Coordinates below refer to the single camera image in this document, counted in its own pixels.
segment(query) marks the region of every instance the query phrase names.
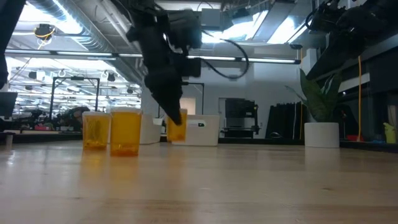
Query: yellow object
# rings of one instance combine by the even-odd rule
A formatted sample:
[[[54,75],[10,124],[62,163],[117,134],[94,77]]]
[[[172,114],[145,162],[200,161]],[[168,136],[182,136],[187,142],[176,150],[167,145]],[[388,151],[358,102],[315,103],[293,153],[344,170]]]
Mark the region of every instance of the yellow object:
[[[113,108],[111,115],[111,156],[138,156],[141,110],[119,107]]]
[[[389,123],[384,123],[384,130],[386,133],[386,141],[390,144],[395,144],[397,142],[396,129]]]
[[[108,113],[83,113],[83,149],[106,150],[109,138],[109,123],[111,116]]]
[[[167,117],[167,140],[169,142],[174,141],[185,141],[185,136],[187,134],[187,116],[188,110],[180,109],[181,113],[181,125],[177,126],[171,118]]]

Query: potted plant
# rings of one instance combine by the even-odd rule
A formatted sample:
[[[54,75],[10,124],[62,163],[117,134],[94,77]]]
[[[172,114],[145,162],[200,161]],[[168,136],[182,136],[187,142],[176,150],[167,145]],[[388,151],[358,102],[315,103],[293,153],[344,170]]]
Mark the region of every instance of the potted plant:
[[[305,123],[305,145],[309,147],[339,147],[340,136],[338,123],[333,122],[333,110],[337,104],[341,74],[330,76],[323,87],[315,80],[307,80],[305,72],[300,69],[300,84],[304,97],[293,88],[293,91],[305,104],[316,123]]]

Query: computer monitor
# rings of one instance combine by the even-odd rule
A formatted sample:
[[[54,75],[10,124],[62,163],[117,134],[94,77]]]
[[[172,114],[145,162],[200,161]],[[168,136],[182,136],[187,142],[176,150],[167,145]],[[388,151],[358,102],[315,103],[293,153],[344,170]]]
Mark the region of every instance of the computer monitor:
[[[12,116],[17,96],[18,93],[13,92],[0,93],[0,116],[4,116],[6,118]]]

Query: green leaves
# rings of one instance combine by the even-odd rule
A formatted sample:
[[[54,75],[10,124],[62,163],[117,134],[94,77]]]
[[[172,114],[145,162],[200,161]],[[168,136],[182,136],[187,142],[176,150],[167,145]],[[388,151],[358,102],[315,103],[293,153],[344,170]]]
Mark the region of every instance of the green leaves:
[[[306,75],[300,69],[300,84],[302,91],[307,98],[304,100],[293,88],[287,86],[289,91],[293,91],[310,110],[311,115],[318,122],[332,120],[333,110],[337,104],[338,89],[341,84],[341,75],[338,73],[328,78],[325,86],[320,88],[315,80],[307,80]]]

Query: metal frame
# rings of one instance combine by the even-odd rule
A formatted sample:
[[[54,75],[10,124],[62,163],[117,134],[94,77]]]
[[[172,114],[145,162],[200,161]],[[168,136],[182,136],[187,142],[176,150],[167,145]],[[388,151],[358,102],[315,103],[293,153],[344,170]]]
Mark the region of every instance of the metal frame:
[[[190,82],[182,82],[183,86],[187,85],[201,85],[201,114],[205,114],[205,84],[204,83],[190,83]],[[157,105],[157,117],[160,117],[160,105]]]
[[[51,101],[50,101],[50,114],[49,118],[52,119],[52,108],[54,104],[54,93],[55,89],[59,86],[56,85],[55,81],[58,79],[61,79],[63,81],[69,79],[69,80],[75,80],[75,81],[83,81],[83,80],[96,80],[97,81],[97,91],[96,91],[96,98],[95,98],[95,111],[98,110],[98,96],[100,95],[100,79],[99,78],[85,78],[85,77],[53,77],[52,79],[52,89],[51,89]]]

